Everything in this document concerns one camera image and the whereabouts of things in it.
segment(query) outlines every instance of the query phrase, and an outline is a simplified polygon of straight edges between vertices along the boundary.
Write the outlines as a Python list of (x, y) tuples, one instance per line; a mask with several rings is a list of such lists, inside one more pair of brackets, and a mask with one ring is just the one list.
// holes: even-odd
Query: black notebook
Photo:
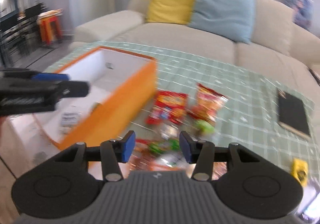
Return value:
[(294, 134), (310, 140), (306, 111), (301, 99), (278, 90), (278, 124)]

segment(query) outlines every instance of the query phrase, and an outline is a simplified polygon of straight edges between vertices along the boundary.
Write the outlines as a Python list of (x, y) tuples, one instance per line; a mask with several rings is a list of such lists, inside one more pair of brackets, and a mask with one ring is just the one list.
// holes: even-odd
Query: light blue pillow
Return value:
[(250, 43), (255, 0), (195, 0), (189, 27)]

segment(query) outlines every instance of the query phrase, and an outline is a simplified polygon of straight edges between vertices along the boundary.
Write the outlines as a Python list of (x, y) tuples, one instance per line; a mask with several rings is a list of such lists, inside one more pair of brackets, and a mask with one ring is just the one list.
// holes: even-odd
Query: blue gripper pad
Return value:
[(132, 154), (135, 144), (136, 144), (136, 134), (134, 131), (132, 131), (132, 134), (129, 137), (127, 137), (126, 142), (123, 143), (123, 146), (122, 146), (122, 154), (121, 154), (122, 163), (126, 163), (129, 161), (129, 158)]
[(190, 144), (188, 143), (186, 138), (183, 136), (182, 132), (179, 135), (179, 145), (185, 160), (187, 161), (187, 163), (191, 163), (192, 156), (191, 156)]
[(32, 80), (39, 81), (69, 81), (70, 78), (67, 74), (55, 73), (39, 73), (31, 78)]

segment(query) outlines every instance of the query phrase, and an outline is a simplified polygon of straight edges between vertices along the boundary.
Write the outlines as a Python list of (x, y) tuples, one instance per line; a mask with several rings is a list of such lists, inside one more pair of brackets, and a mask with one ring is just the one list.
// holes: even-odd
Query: green grid mat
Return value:
[[(293, 158), (306, 160), (309, 175), (319, 180), (319, 147), (315, 143), (311, 124), (312, 141), (306, 141), (277, 123), (277, 88), (302, 99), (310, 121), (314, 103), (301, 93), (247, 69), (217, 60), (177, 50), (122, 42), (99, 41), (87, 44), (50, 66), (46, 72), (55, 71), (97, 46), (121, 48), (156, 58), (158, 89), (187, 93), (188, 107), (195, 102), (198, 82), (227, 96), (229, 101), (218, 112), (216, 133), (207, 138), (209, 141), (220, 147), (237, 142), (288, 172), (291, 171)], [(121, 136), (130, 129), (136, 132), (138, 138), (152, 138), (155, 132), (145, 124), (152, 106), (151, 100)], [(188, 127), (191, 123), (189, 118), (185, 123), (184, 127)]]

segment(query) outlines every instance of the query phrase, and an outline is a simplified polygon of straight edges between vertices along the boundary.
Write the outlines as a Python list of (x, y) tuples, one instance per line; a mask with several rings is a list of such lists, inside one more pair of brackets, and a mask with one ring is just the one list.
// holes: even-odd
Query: beige sofa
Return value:
[(98, 40), (131, 42), (250, 69), (300, 91), (316, 103), (312, 123), (320, 141), (320, 87), (308, 71), (308, 67), (320, 64), (320, 39), (292, 22), (292, 9), (277, 1), (256, 0), (255, 28), (248, 45), (184, 25), (145, 23), (148, 2), (131, 0), (128, 10), (77, 27), (70, 47)]

